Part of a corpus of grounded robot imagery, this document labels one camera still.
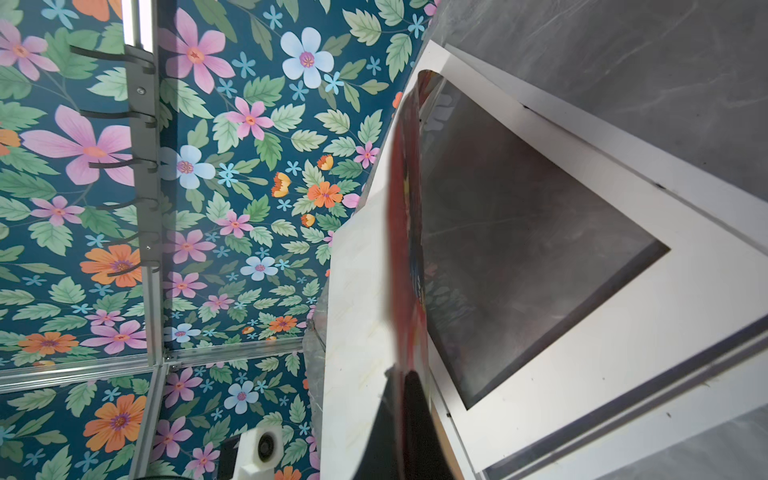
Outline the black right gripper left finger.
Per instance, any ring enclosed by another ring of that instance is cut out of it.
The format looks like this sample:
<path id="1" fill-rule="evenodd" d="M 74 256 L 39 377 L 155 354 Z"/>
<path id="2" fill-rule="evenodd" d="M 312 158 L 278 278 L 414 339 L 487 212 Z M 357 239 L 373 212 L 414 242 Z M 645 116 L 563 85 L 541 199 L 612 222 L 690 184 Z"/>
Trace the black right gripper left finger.
<path id="1" fill-rule="evenodd" d="M 353 478 L 401 479 L 403 476 L 403 387 L 401 372 L 386 371 L 386 385 Z"/>

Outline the red printed photo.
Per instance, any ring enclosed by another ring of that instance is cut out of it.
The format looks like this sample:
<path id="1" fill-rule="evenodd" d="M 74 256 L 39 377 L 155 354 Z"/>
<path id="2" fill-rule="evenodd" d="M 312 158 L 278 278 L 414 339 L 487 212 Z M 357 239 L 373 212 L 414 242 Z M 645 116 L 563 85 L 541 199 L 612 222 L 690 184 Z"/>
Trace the red printed photo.
<path id="1" fill-rule="evenodd" d="M 415 371 L 429 402 L 420 137 L 422 98 L 405 92 L 362 206 L 336 233 L 331 260 L 320 470 L 354 479 L 386 371 Z"/>

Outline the clear acrylic sheet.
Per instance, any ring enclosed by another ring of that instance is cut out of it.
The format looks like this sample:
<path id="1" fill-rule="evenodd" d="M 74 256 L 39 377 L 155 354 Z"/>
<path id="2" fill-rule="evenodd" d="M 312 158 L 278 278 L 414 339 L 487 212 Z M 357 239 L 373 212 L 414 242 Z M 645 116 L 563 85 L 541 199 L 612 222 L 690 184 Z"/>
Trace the clear acrylic sheet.
<path id="1" fill-rule="evenodd" d="M 668 247 L 446 80 L 421 126 L 427 318 L 471 408 Z"/>

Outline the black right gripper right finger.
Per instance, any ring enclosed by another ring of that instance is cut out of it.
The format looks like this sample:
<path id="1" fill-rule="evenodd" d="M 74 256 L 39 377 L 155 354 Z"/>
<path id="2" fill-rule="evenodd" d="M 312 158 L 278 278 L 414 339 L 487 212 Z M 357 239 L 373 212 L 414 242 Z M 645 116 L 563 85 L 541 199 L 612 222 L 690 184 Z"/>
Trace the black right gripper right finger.
<path id="1" fill-rule="evenodd" d="M 405 479 L 453 480 L 419 375 L 409 371 L 403 393 L 403 470 Z"/>

